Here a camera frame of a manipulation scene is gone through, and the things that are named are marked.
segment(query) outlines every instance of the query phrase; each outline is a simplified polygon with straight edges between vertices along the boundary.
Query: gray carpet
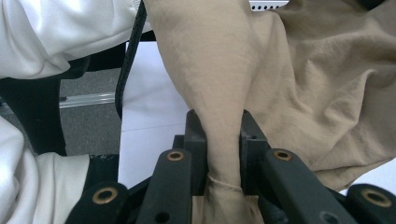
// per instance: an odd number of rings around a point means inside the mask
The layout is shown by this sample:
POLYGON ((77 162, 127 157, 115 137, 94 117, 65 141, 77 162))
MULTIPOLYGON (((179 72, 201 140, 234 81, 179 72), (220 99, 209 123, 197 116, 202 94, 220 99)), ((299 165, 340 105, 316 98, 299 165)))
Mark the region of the gray carpet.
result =
MULTIPOLYGON (((114 92, 119 74, 120 69, 111 69, 86 73, 78 79, 63 80, 61 96, 114 92)), ((31 148, 16 117, 14 115, 2 117, 22 130, 25 146, 31 148)), ((121 122, 114 104, 61 109, 61 120, 68 155, 119 153, 121 122)))

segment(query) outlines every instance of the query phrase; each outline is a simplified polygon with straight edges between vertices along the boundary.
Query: white table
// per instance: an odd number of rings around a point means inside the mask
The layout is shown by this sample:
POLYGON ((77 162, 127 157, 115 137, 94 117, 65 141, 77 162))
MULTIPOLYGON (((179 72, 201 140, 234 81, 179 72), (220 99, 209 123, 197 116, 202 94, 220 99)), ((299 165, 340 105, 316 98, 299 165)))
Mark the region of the white table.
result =
MULTIPOLYGON (((188 108, 167 75, 155 42, 142 42, 125 87, 119 182, 131 188, 152 175, 159 155, 183 134, 188 108)), ((355 183, 369 183, 396 195, 396 160, 355 183)))

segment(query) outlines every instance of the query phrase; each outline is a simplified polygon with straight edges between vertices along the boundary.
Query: black chair leg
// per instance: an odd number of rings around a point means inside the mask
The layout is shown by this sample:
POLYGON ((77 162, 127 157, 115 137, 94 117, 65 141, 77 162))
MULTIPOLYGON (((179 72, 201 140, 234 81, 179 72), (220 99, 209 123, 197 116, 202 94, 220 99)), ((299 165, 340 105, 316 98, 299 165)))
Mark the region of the black chair leg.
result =
POLYGON ((0 96, 21 122, 37 154, 56 152, 66 156, 59 114, 60 85, 57 78, 0 80, 0 96))

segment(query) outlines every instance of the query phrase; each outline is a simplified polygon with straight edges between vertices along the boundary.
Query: beige cloth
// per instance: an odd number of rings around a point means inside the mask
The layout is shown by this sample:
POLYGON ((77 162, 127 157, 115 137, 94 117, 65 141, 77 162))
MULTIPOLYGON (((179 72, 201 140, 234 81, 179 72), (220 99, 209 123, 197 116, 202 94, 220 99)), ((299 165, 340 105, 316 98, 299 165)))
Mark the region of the beige cloth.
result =
POLYGON ((208 138, 209 178, 195 223, 261 223, 240 186, 243 109, 272 147, 343 189, 396 156, 396 2, 146 0, 165 67, 208 138))

